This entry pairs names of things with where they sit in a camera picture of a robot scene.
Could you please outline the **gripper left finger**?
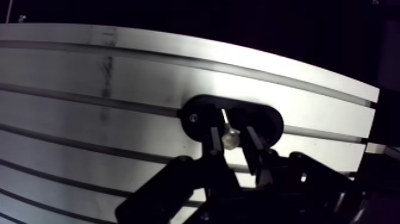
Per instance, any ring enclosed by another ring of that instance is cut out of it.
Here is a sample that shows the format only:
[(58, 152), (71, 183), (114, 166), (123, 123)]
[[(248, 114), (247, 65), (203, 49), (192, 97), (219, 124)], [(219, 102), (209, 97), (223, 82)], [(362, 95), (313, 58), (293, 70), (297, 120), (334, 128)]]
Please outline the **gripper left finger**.
[(115, 210), (118, 223), (170, 223), (194, 190), (203, 188), (210, 199), (240, 192), (235, 173), (224, 158), (218, 127), (206, 129), (202, 156), (172, 159)]

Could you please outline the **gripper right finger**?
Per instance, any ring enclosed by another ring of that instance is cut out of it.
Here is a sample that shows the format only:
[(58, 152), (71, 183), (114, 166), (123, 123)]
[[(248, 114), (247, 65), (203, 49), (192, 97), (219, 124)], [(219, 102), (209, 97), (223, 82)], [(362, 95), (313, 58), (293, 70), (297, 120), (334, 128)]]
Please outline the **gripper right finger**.
[(341, 173), (293, 152), (280, 157), (247, 126), (241, 136), (249, 171), (256, 177), (249, 211), (266, 223), (359, 223), (366, 193)]

